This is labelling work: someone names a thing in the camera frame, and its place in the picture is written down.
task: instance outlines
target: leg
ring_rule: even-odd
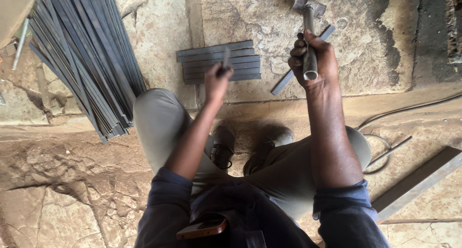
[[[358,131],[347,127],[348,139],[364,169],[371,161],[371,147]],[[310,165],[310,137],[274,148],[264,168],[244,177],[272,196],[290,217],[299,219],[312,212],[316,193]]]
[[[147,162],[154,174],[165,164],[178,140],[193,120],[175,95],[166,89],[151,89],[141,94],[133,107],[134,121]],[[207,140],[210,152],[213,138]],[[193,193],[209,184],[220,183],[226,174],[210,160],[210,153],[202,155]]]

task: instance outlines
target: pile of metal flat bars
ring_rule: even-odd
[[[226,48],[231,50],[229,61],[234,69],[230,81],[261,79],[260,56],[255,55],[254,41],[217,45],[187,51],[177,51],[178,62],[183,63],[185,84],[204,83],[205,72],[215,63],[223,61]]]
[[[31,49],[71,90],[103,143],[128,135],[146,91],[115,0],[37,0]]]

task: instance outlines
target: hand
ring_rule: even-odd
[[[300,32],[297,34],[297,38],[294,48],[290,51],[291,58],[288,60],[288,64],[293,70],[298,83],[300,83],[305,90],[312,89],[317,85],[325,86],[332,82],[338,84],[339,75],[334,47],[318,36],[313,35],[309,29],[306,29],[305,33]],[[303,79],[303,54],[306,52],[305,41],[313,46],[316,52],[318,78],[315,80]]]
[[[212,104],[221,107],[223,104],[223,98],[228,88],[228,80],[234,74],[234,70],[231,68],[223,76],[217,77],[217,72],[222,65],[222,62],[216,63],[205,73],[205,105]]]

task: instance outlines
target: mobile phone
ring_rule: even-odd
[[[212,219],[187,226],[176,233],[176,239],[194,239],[222,233],[227,225],[226,218]]]

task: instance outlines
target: shoe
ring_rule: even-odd
[[[287,127],[279,127],[267,135],[268,141],[261,143],[257,147],[257,153],[250,157],[250,159],[245,163],[243,169],[244,176],[263,169],[263,163],[268,157],[270,151],[278,146],[293,143],[294,138],[295,136],[292,130]]]
[[[232,166],[231,157],[234,155],[234,133],[230,129],[220,126],[213,134],[212,161],[225,173]]]

